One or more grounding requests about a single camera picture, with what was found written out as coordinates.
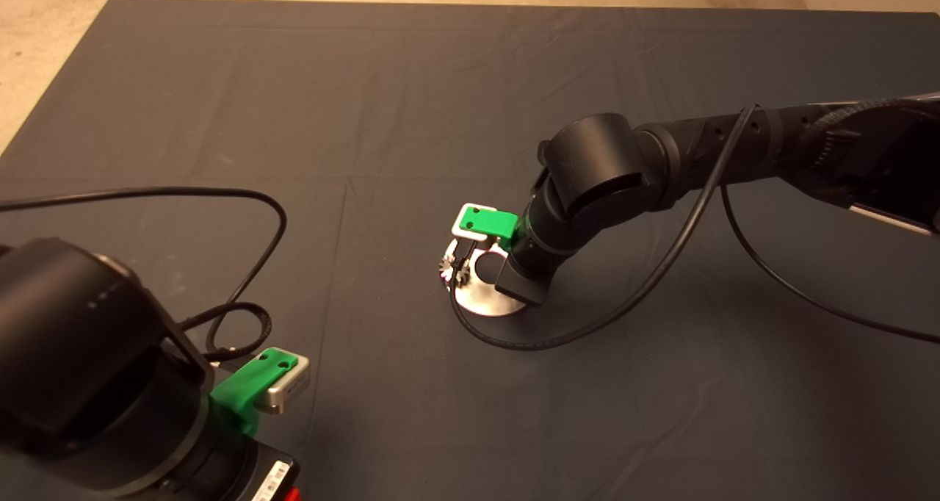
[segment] robotic arm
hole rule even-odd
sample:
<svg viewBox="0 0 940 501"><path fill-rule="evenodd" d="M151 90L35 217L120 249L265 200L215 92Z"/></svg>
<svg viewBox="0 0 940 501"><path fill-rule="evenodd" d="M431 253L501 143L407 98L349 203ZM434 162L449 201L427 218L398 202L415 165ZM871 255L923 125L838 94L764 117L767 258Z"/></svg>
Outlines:
<svg viewBox="0 0 940 501"><path fill-rule="evenodd" d="M543 172L494 289L542 304L558 267L600 230L670 209L704 186L737 115L631 129L608 113L538 146ZM758 109L720 184L781 177L826 203L940 233L940 101L893 99Z"/></svg>

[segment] small gear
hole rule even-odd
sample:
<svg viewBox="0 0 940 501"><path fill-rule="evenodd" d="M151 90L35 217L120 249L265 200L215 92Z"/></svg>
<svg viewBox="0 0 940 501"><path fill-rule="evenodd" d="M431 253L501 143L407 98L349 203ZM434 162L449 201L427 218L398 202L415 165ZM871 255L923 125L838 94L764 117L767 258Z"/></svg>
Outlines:
<svg viewBox="0 0 940 501"><path fill-rule="evenodd" d="M454 256L449 254L448 256L444 256L437 266L437 271L441 274L441 280L444 281L445 284L450 283L450 276L453 274L454 270L454 260ZM457 272L457 287L466 286L467 281L470 281L470 264L464 262L463 266Z"/></svg>

